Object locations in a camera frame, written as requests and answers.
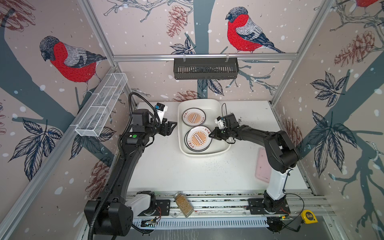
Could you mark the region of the orange sunburst plate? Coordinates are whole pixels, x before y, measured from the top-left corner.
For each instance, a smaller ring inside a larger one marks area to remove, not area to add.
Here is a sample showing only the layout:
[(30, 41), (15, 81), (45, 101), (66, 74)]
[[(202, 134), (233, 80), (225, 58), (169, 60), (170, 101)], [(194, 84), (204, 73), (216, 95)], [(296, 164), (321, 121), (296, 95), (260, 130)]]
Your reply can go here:
[(192, 152), (203, 152), (209, 148), (212, 138), (209, 137), (211, 130), (206, 126), (196, 126), (185, 135), (185, 145)]
[(206, 113), (199, 108), (190, 108), (183, 112), (182, 120), (189, 127), (201, 126), (206, 121)]

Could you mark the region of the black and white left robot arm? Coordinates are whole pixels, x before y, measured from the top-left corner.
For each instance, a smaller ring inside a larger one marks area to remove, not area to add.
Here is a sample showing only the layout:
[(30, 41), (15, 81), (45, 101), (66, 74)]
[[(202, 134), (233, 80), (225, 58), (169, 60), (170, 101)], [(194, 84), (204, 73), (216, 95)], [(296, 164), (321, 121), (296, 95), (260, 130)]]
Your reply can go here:
[(133, 111), (130, 121), (118, 139), (119, 156), (103, 191), (86, 203), (84, 213), (89, 225), (88, 239), (95, 235), (125, 237), (133, 220), (145, 211), (155, 211), (156, 197), (152, 191), (141, 191), (133, 200), (126, 195), (135, 167), (155, 135), (169, 136), (177, 126), (167, 119), (159, 120), (156, 110)]

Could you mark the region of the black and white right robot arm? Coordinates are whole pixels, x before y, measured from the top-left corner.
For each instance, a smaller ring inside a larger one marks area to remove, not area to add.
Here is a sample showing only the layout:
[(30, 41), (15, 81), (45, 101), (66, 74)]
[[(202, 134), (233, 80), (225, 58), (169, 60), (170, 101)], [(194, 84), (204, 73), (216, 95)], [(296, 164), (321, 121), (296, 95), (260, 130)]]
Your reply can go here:
[(264, 192), (264, 209), (273, 214), (280, 210), (286, 201), (285, 186), (289, 171), (300, 160), (299, 152), (285, 131), (268, 132), (240, 125), (234, 114), (215, 119), (217, 126), (209, 137), (218, 141), (229, 138), (248, 141), (265, 148), (271, 171), (269, 186)]

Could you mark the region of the white plastic bin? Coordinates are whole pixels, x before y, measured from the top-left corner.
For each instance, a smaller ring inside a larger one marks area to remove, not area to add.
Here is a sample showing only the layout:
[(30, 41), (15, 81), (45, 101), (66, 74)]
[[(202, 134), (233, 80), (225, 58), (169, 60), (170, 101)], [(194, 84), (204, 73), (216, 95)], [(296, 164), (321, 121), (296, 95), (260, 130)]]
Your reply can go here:
[(222, 115), (221, 104), (212, 99), (188, 100), (178, 107), (179, 147), (192, 158), (207, 158), (227, 152), (230, 144), (215, 140), (213, 133), (217, 117)]

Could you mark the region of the glass jar of grains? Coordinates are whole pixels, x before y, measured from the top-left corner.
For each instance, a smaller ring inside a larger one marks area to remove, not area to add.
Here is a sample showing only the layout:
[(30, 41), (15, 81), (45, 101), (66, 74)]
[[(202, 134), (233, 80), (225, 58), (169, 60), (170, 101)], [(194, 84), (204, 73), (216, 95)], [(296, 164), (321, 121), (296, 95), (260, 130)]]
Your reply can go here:
[(186, 218), (188, 218), (194, 212), (193, 205), (189, 202), (186, 195), (184, 195), (183, 193), (176, 193), (174, 195), (174, 199), (180, 211)]

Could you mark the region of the small circuit board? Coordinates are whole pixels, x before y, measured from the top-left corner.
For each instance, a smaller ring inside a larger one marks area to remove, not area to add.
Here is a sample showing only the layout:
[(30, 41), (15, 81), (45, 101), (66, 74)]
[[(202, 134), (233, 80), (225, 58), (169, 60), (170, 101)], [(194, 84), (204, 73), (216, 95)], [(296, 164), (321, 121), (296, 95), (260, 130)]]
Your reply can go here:
[(140, 223), (140, 227), (142, 229), (144, 228), (155, 228), (157, 226), (157, 220), (156, 219), (151, 219), (151, 220), (142, 220)]

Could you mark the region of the yellow tape measure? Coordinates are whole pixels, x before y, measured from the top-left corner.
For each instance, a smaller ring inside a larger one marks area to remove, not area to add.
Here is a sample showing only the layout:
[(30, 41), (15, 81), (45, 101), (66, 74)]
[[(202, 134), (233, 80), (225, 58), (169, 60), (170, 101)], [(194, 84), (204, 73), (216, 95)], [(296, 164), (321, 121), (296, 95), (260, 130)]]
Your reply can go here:
[(304, 224), (315, 224), (318, 223), (318, 219), (315, 214), (310, 210), (303, 210), (301, 213), (302, 222)]

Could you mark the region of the white mesh wall shelf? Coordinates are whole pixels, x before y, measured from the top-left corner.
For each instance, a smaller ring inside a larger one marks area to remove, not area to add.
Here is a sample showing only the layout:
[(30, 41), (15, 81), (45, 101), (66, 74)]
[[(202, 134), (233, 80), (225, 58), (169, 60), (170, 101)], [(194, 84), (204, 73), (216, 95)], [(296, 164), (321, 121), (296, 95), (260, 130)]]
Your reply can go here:
[(99, 137), (127, 83), (124, 73), (106, 75), (107, 79), (87, 109), (75, 131), (81, 137)]

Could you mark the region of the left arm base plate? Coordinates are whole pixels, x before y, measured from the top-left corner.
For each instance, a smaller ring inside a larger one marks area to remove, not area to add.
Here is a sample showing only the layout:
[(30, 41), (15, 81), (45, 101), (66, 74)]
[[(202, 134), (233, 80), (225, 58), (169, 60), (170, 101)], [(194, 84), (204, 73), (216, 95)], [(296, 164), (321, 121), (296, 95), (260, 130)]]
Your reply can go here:
[(159, 217), (159, 216), (169, 216), (170, 215), (170, 206), (171, 201), (170, 200), (156, 200), (156, 209), (153, 213), (145, 213), (141, 212), (139, 214), (139, 217)]

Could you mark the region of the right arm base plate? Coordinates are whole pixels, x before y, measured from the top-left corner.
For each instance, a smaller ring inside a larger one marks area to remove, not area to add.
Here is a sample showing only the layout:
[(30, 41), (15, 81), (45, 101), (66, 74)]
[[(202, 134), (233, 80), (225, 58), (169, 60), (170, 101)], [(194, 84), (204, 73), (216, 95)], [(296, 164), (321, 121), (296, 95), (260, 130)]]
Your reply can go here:
[(271, 199), (248, 199), (247, 210), (251, 215), (289, 215), (291, 213), (285, 198), (280, 200)]

